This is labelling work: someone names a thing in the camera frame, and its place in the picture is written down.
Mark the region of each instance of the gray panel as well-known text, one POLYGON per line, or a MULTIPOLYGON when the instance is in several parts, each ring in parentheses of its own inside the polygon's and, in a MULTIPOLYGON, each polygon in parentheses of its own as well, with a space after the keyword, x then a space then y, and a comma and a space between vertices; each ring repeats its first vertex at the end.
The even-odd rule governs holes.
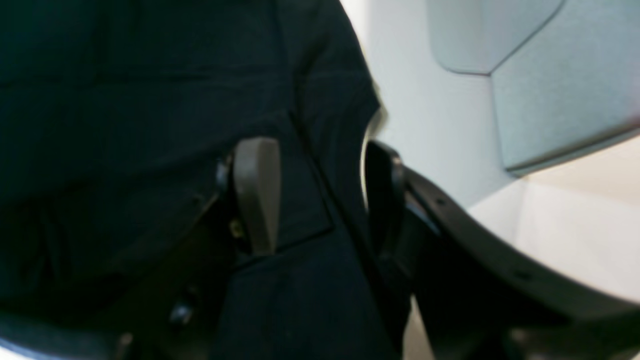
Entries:
POLYGON ((448 70, 490 73, 563 0, 428 0, 431 47, 448 70))
POLYGON ((640 1, 567 0, 492 78, 516 174, 640 133, 640 1))

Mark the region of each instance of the dark fabric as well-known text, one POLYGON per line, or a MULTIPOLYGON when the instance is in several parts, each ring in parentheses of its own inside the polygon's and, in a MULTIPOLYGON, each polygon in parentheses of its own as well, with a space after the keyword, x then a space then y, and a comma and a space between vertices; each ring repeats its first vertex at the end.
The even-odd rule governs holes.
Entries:
POLYGON ((366 237, 378 103, 338 0, 3 1, 0 54, 0 299, 157 261, 205 210, 215 158, 268 135, 281 254, 235 275, 215 352, 398 357, 318 175, 366 237))

